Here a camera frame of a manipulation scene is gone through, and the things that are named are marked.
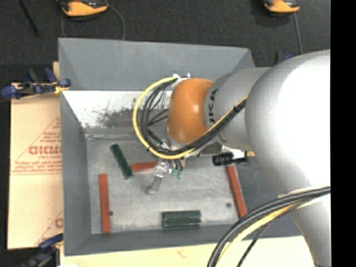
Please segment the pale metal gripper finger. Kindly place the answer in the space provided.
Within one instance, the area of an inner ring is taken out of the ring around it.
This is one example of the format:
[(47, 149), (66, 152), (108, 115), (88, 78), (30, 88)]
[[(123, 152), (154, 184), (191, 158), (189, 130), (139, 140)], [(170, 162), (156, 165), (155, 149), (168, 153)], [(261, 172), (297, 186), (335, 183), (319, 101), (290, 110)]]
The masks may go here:
[(154, 190), (159, 191), (161, 183), (166, 175), (166, 169), (156, 170), (154, 177)]
[(152, 174), (152, 179), (151, 179), (151, 182), (149, 184), (149, 186), (147, 187), (146, 189), (146, 193), (147, 194), (150, 194), (150, 195), (154, 195), (156, 194), (158, 191), (155, 191), (154, 190), (154, 177), (155, 177), (155, 172), (156, 172), (157, 169), (154, 170), (153, 174)]

